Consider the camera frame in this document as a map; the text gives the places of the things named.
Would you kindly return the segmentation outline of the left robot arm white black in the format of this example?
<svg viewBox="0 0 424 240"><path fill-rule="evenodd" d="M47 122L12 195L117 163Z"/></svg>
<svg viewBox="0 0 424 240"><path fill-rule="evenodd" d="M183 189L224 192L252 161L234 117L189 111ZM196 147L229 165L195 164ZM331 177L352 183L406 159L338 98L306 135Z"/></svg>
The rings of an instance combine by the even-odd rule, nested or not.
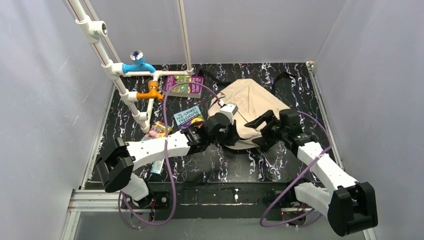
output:
<svg viewBox="0 0 424 240"><path fill-rule="evenodd" d="M115 138L101 150L95 165L105 192L123 192L140 201L152 192L134 173L138 168L166 157L203 152L213 144L233 146L239 139L237 121L219 112L168 136L143 141Z"/></svg>

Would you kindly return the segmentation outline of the beige student backpack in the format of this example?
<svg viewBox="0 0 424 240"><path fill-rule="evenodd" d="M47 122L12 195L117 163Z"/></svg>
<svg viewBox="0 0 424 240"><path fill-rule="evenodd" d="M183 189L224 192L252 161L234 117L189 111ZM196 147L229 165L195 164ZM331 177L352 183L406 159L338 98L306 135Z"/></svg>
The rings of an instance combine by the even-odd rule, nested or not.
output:
<svg viewBox="0 0 424 240"><path fill-rule="evenodd" d="M270 136L263 137L261 133L261 130L267 125L265 122L256 128L245 125L256 120L268 110L271 110L279 120L280 111L291 109L288 105L251 78L237 79L216 95L225 104L237 105L238 110L234 119L236 120L236 131L240 137L234 145L229 145L228 142L218 142L219 145L231 150L261 148L265 152L277 143L276 141L266 143Z"/></svg>

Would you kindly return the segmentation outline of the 143-storey treehouse book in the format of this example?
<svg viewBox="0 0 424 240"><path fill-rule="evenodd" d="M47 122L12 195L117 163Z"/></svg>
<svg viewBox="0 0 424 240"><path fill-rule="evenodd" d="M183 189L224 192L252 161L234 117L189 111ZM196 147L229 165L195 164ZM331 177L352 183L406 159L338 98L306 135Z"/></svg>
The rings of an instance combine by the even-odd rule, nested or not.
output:
<svg viewBox="0 0 424 240"><path fill-rule="evenodd" d="M195 122L204 121L204 117L198 106L180 111L173 116L179 130L185 129Z"/></svg>

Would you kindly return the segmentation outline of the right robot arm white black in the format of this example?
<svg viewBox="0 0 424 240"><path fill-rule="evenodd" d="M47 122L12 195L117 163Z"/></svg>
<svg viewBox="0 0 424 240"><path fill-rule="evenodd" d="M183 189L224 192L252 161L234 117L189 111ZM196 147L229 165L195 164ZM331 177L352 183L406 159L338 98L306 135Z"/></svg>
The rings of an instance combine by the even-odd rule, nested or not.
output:
<svg viewBox="0 0 424 240"><path fill-rule="evenodd" d="M268 212L283 198L310 206L326 216L332 230L344 237L374 228L378 225L375 189L369 182L359 182L342 170L322 148L318 140L303 131L301 111L283 109L279 116L272 110L245 124L247 128L260 129L261 138L256 143L271 147L284 142L306 168L269 204L260 218L260 225Z"/></svg>

